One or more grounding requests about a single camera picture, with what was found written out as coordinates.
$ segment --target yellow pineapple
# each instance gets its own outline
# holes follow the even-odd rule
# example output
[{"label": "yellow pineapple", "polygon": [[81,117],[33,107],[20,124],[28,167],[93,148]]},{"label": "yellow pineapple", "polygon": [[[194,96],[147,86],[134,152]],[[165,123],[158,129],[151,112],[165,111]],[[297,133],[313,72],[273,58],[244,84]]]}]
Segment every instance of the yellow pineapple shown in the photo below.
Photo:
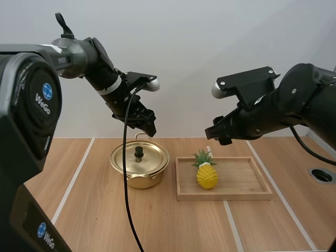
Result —
[{"label": "yellow pineapple", "polygon": [[204,150],[201,150],[199,151],[199,155],[196,153],[194,155],[196,162],[193,166],[198,167],[197,181],[199,185],[204,189],[214,188],[218,183],[218,175],[216,170],[212,167],[215,163],[211,161],[209,152],[206,153]]}]

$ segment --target pineapple leaves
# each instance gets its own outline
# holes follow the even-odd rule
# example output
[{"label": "pineapple leaves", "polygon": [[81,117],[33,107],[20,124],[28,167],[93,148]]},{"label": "pineapple leaves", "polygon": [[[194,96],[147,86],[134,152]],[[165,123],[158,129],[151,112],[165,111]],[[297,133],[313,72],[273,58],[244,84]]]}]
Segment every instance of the pineapple leaves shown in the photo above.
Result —
[{"label": "pineapple leaves", "polygon": [[209,155],[211,151],[205,152],[203,149],[198,150],[198,154],[194,153],[194,156],[196,158],[196,162],[193,164],[193,166],[199,166],[205,162],[209,163],[210,165],[216,165],[216,163],[211,161],[211,156]]}]

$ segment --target pot lid knob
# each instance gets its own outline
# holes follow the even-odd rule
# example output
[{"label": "pot lid knob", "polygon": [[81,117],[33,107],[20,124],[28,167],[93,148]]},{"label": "pot lid knob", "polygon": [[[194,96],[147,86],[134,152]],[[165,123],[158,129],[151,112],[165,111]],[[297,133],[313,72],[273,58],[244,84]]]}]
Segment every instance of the pot lid knob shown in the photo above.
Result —
[{"label": "pot lid knob", "polygon": [[143,148],[141,146],[137,146],[135,147],[135,154],[134,156],[137,158],[137,159],[140,159],[143,157]]}]

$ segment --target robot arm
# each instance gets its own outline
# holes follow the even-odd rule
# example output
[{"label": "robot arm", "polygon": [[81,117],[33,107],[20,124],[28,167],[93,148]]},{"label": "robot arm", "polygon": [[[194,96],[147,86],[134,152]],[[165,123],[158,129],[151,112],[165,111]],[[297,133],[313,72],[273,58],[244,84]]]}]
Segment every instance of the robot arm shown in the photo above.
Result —
[{"label": "robot arm", "polygon": [[237,95],[239,103],[227,116],[214,119],[214,125],[205,130],[207,138],[227,145],[231,139],[254,140],[301,124],[336,149],[336,73],[298,64],[275,89],[273,81],[278,76],[264,67],[218,78],[213,96]]},{"label": "robot arm", "polygon": [[43,170],[61,112],[58,76],[86,78],[112,110],[149,136],[152,110],[131,91],[157,91],[156,76],[117,70],[96,38],[75,39],[64,29],[51,45],[0,45],[0,247],[3,251],[71,251],[23,184]]}]

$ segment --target blue logo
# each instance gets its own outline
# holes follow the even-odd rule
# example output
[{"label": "blue logo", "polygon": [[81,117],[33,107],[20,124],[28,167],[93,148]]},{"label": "blue logo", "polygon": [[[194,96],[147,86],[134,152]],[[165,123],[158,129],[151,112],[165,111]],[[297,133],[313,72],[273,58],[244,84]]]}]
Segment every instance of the blue logo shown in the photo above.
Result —
[{"label": "blue logo", "polygon": [[46,98],[47,100],[50,100],[53,97],[52,96],[53,89],[51,88],[51,85],[49,83],[43,84],[42,92],[43,92],[44,98]]},{"label": "blue logo", "polygon": [[41,238],[42,236],[44,236],[44,234],[46,233],[46,230],[47,230],[47,225],[44,222],[42,222],[37,229],[37,237]]}]

